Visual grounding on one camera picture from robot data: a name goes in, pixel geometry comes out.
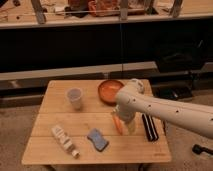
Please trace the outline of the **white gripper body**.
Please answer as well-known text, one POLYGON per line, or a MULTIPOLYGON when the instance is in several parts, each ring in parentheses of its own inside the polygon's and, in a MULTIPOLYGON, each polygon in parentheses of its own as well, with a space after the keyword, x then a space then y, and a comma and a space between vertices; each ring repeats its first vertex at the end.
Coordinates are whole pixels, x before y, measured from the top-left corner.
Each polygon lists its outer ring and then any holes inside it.
POLYGON ((115 111, 118 117, 124 122, 131 122, 135 118, 136 111, 127 106, 117 104, 115 111))

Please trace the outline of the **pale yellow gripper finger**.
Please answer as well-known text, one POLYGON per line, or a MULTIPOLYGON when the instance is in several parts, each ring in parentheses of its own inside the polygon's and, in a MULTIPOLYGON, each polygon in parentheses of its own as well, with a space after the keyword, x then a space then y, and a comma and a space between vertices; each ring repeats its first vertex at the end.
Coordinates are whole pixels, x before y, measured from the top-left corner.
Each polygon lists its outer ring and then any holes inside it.
POLYGON ((131 120, 130 122, 126 123, 125 126, 126 126, 129 134, 133 134, 136 130, 135 120, 131 120))

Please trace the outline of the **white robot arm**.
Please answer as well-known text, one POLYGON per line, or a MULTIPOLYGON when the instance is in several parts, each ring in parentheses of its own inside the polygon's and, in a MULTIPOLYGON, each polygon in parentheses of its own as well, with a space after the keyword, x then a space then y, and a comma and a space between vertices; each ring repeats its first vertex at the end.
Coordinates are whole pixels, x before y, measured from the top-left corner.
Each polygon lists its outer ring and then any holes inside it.
POLYGON ((134 130, 135 114, 140 112, 213 139, 212 106, 156 98, 144 91, 140 80, 131 79, 115 95, 115 113, 129 129, 134 130))

